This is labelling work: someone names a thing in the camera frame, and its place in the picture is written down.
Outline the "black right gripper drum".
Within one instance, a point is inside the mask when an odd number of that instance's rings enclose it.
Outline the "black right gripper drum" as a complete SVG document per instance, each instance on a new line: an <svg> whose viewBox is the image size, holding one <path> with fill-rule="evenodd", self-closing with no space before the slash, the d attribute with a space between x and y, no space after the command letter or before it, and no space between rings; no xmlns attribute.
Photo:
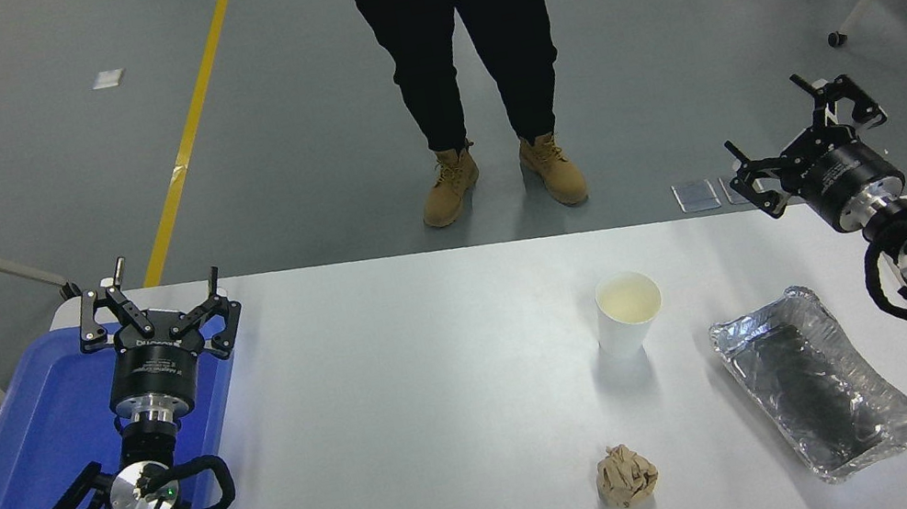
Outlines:
<svg viewBox="0 0 907 509"><path fill-rule="evenodd" d="M863 228L905 187L903 172L861 141L786 157L789 191L834 231Z"/></svg>

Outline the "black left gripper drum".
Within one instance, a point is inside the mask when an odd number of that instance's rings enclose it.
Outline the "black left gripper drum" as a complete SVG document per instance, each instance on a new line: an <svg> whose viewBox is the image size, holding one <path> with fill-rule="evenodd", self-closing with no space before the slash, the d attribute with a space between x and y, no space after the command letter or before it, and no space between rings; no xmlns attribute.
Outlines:
<svg viewBox="0 0 907 509"><path fill-rule="evenodd" d="M197 395L198 356L204 350L201 330L182 338L114 338L115 370L109 406L117 416L132 415L134 404L164 395L174 405L193 404Z"/></svg>

